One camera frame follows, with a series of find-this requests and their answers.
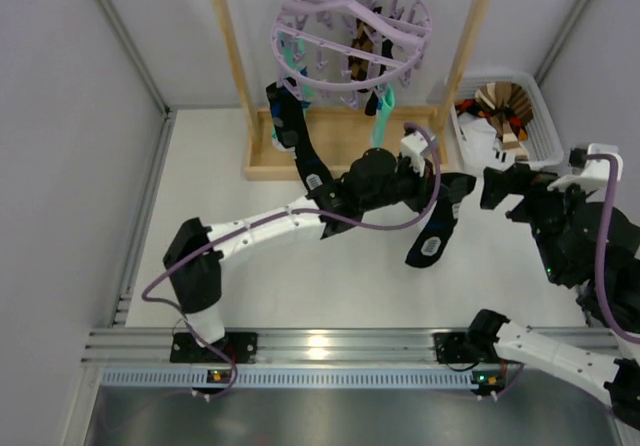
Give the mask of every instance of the plastic basket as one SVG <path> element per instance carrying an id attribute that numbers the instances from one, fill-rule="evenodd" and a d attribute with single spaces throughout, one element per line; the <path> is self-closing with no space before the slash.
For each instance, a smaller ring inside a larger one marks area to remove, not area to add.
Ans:
<path id="1" fill-rule="evenodd" d="M 478 88 L 487 83 L 497 81 L 510 81 L 520 85 L 529 95 L 531 105 L 533 106 L 533 119 L 527 124 L 527 133 L 529 139 L 523 142 L 524 147 L 529 153 L 530 160 L 525 164 L 529 164 L 531 169 L 542 169 L 547 166 L 560 164 L 564 158 L 564 150 L 560 144 L 560 138 L 551 115 L 544 102 L 540 88 L 530 74 L 520 71 L 501 71 L 489 74 L 467 74 L 462 78 L 456 101 L 461 99 L 473 99 Z M 485 167 L 505 170 L 513 164 L 513 157 L 504 159 L 504 155 L 488 155 L 479 161 L 470 155 L 467 140 L 464 137 L 455 107 L 451 108 L 451 122 L 456 133 L 462 160 L 464 162 L 465 171 L 471 174 L 481 175 Z"/>

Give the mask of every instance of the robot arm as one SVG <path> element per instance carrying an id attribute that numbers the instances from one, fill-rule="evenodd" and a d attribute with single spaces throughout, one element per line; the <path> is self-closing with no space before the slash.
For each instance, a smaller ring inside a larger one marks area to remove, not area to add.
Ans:
<path id="1" fill-rule="evenodd" d="M 427 154 L 427 141 L 422 133 L 408 131 L 401 140 L 398 158 L 384 149 L 370 149 L 341 178 L 327 182 L 325 177 L 324 183 L 316 184 L 306 196 L 283 208 L 210 226 L 204 226 L 198 218 L 186 221 L 163 258 L 167 269 L 207 243 L 217 243 L 213 250 L 190 261 L 170 277 L 189 324 L 209 344 L 224 338 L 219 310 L 223 273 L 263 249 L 330 238 L 353 228 L 367 211 L 400 202 L 415 212 L 422 212 L 434 187 Z M 442 199 L 451 203 L 461 201 L 470 193 L 475 180 L 467 175 L 452 174 L 442 183 L 448 186 Z M 319 210 L 347 218 L 348 222 L 313 213 Z M 428 240 L 423 236 L 419 236 L 418 241 Z M 446 241 L 440 244 L 441 253 Z"/>
<path id="2" fill-rule="evenodd" d="M 594 264 L 603 204 L 587 202 L 605 186 L 609 166 L 585 161 L 585 155 L 614 154 L 617 148 L 592 144 L 573 150 L 570 164 L 577 174 L 559 177 L 515 164 L 501 172 L 487 168 L 481 207 L 494 209 L 507 194 L 522 195 L 506 213 L 514 222 L 529 223 L 550 282 L 568 288 L 586 283 L 577 303 L 591 316 L 604 317 L 595 293 Z M 627 331 L 640 331 L 640 228 L 613 208 L 606 244 L 605 291 L 613 316 Z M 500 359 L 533 366 L 586 391 L 610 408 L 621 421 L 640 429 L 640 367 L 637 345 L 627 344 L 635 359 L 592 353 L 541 336 L 493 311 L 482 310 L 464 335 L 464 348 L 477 361 Z"/>
<path id="3" fill-rule="evenodd" d="M 478 361 L 517 361 L 571 383 L 640 429 L 640 367 L 635 360 L 559 343 L 486 309 L 467 329 L 465 346 Z"/>

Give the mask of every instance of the gray floor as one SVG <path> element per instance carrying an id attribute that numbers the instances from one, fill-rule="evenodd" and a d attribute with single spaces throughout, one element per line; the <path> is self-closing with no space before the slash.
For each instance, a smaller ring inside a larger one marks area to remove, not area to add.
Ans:
<path id="1" fill-rule="evenodd" d="M 104 415 L 94 413 L 85 446 L 618 444 L 610 419 L 581 391 L 538 372 L 520 381 L 498 403 L 480 404 L 461 393 L 374 390 L 237 390 L 207 404 L 166 390 L 103 388 L 96 411 Z M 118 432 L 105 430 L 145 405 Z"/>

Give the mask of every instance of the wooden rack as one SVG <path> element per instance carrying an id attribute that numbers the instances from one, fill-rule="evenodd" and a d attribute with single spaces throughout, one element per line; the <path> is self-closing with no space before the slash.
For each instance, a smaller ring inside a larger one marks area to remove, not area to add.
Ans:
<path id="1" fill-rule="evenodd" d="M 458 41 L 451 64 L 442 103 L 439 106 L 399 106 L 394 109 L 387 124 L 383 146 L 397 153 L 405 121 L 428 125 L 440 138 L 440 160 L 447 169 L 447 146 L 444 128 L 449 111 L 464 75 L 467 63 L 484 21 L 491 0 L 471 0 L 464 29 Z M 249 180 L 295 180 L 298 173 L 288 153 L 277 151 L 271 145 L 271 114 L 268 109 L 256 109 L 238 50 L 227 0 L 211 0 L 224 36 L 231 71 L 236 83 L 242 109 L 249 128 L 249 150 L 245 162 L 245 175 Z M 307 126 L 318 155 L 335 175 L 344 173 L 349 165 L 369 148 L 369 136 L 374 118 L 347 107 L 313 107 L 307 112 Z"/>

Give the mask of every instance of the black sock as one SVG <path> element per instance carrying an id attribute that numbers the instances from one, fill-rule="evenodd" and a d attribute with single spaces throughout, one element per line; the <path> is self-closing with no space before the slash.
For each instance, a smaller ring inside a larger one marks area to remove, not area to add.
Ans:
<path id="1" fill-rule="evenodd" d="M 285 81 L 295 84 L 291 78 Z M 293 148 L 296 168 L 307 191 L 332 182 L 333 177 L 329 168 L 322 162 L 311 144 L 302 103 L 287 88 L 284 86 L 278 88 L 276 83 L 267 87 L 267 98 L 276 137 L 285 148 Z"/>
<path id="2" fill-rule="evenodd" d="M 458 210 L 465 196 L 476 185 L 476 178 L 462 173 L 442 175 L 442 190 L 429 222 L 422 228 L 411 246 L 405 263 L 414 268 L 428 268 L 444 252 L 453 230 L 458 224 Z"/>

